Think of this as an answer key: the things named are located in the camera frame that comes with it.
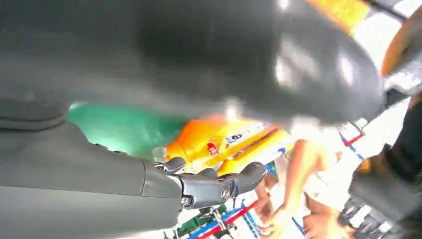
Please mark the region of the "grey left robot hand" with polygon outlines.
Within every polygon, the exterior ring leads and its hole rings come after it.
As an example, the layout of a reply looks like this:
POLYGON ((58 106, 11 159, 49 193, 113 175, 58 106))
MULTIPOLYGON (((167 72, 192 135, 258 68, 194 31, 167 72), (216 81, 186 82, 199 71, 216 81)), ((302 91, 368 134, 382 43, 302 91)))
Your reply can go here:
POLYGON ((393 223, 422 222, 422 169, 396 146, 386 144, 353 172, 349 193, 393 223))

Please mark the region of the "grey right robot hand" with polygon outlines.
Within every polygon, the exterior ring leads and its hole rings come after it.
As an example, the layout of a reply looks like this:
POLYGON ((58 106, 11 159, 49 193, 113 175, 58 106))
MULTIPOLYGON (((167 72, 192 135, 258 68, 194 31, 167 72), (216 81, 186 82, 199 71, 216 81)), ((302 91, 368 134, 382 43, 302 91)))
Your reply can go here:
POLYGON ((250 191, 266 169, 169 175, 88 142, 71 103, 286 123, 374 115, 366 52, 304 0, 3 0, 0 236, 119 239, 250 191))

